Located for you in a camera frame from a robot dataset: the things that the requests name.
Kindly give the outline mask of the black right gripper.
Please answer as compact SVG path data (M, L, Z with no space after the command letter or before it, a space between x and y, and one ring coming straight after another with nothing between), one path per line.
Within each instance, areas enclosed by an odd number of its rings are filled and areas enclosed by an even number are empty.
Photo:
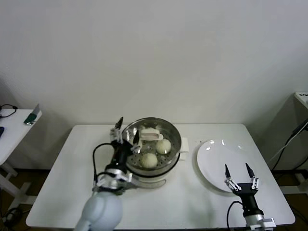
M246 163L246 168L248 175L251 179L251 183L239 183L237 184L232 178L229 172L228 166L225 164L225 184L232 191L237 192L237 196L240 197L243 206L243 216L252 216L252 215L264 215L263 211L259 209L255 194L259 188L259 178L254 174L252 168Z

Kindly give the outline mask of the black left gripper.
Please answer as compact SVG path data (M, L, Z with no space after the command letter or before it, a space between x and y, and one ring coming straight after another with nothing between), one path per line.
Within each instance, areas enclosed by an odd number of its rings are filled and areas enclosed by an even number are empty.
M134 154L138 154L140 152L140 135L137 130L136 134L132 138L131 144L128 141L123 141L121 133L122 124L123 117L120 117L119 121L116 122L115 126L110 130L111 145L114 149L114 154L111 160L111 168L127 170L126 163L128 157L132 155L132 152Z

